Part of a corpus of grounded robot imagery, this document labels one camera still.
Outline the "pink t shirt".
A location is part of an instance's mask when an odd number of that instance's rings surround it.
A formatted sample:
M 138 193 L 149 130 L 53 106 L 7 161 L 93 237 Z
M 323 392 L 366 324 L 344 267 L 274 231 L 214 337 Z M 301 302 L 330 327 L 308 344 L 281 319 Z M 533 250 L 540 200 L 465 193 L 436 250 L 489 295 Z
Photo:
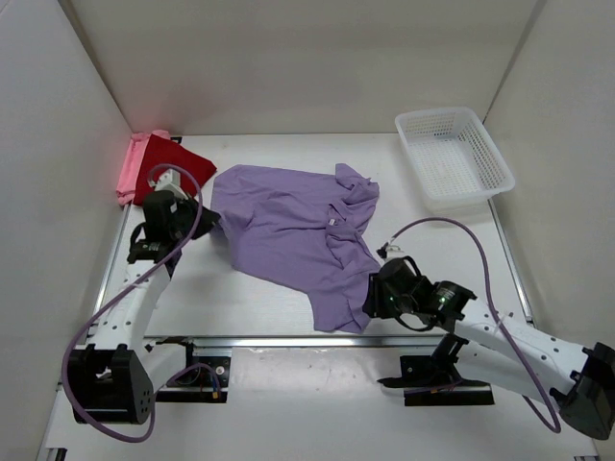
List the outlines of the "pink t shirt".
M 117 202 L 120 206 L 125 206 L 135 197 L 138 173 L 152 135 L 170 139 L 169 132 L 165 130 L 154 130 L 151 133 L 133 133 L 131 135 L 115 189 Z

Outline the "red t shirt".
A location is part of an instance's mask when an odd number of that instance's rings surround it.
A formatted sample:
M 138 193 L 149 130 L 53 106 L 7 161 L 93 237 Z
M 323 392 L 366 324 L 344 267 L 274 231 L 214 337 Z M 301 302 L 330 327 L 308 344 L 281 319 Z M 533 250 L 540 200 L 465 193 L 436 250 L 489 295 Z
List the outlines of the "red t shirt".
M 133 204 L 141 206 L 145 197 L 153 191 L 148 183 L 150 171 L 159 164 L 172 164 L 187 171 L 202 188 L 216 173 L 215 165 L 185 149 L 181 144 L 152 134 L 144 150 L 135 182 Z

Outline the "lavender garment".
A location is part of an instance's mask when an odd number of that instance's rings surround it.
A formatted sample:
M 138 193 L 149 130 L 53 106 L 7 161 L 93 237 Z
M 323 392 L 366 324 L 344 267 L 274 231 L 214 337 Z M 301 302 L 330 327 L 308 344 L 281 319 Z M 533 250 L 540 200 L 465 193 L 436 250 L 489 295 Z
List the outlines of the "lavender garment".
M 317 331 L 362 333 L 380 268 L 363 234 L 379 197 L 345 163 L 331 174 L 236 165 L 215 178 L 210 205 L 235 270 L 306 294 Z

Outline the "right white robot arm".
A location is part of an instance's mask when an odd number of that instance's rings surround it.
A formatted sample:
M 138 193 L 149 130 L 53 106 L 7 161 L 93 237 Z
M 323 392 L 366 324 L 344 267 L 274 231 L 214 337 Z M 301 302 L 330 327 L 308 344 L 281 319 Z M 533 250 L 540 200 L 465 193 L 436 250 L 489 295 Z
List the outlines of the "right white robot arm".
M 493 312 L 471 290 L 430 282 L 411 257 L 388 260 L 369 277 L 364 312 L 372 319 L 417 317 L 445 335 L 429 355 L 404 356 L 389 389 L 421 392 L 463 381 L 496 385 L 553 406 L 571 428 L 596 440 L 614 426 L 614 350 L 585 347 Z

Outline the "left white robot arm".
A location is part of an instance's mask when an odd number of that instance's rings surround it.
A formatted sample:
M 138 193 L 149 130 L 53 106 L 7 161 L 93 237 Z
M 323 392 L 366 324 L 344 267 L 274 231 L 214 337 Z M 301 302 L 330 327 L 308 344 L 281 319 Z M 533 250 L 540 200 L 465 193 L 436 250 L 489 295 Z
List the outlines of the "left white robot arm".
M 142 211 L 119 293 L 100 309 L 85 345 L 70 347 L 62 362 L 64 393 L 80 423 L 142 425 L 160 388 L 173 377 L 190 384 L 202 371 L 182 341 L 148 342 L 145 333 L 183 245 L 209 233 L 219 216 L 175 186 L 148 194 Z

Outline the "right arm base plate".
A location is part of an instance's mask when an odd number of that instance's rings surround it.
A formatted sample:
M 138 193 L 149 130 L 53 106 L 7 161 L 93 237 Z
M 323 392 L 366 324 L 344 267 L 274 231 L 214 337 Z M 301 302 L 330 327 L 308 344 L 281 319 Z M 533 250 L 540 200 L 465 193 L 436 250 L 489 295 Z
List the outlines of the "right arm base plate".
M 405 407 L 490 406 L 491 386 L 462 378 L 451 363 L 436 364 L 428 355 L 402 355 Z

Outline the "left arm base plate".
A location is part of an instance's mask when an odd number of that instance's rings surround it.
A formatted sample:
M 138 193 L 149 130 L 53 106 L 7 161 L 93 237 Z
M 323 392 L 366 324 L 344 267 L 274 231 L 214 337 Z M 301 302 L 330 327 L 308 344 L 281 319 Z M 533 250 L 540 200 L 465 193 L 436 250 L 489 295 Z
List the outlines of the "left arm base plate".
M 232 351 L 230 349 L 186 349 L 183 368 L 203 363 L 205 368 L 183 372 L 175 380 L 162 387 L 157 402 L 179 403 L 226 403 L 231 377 Z

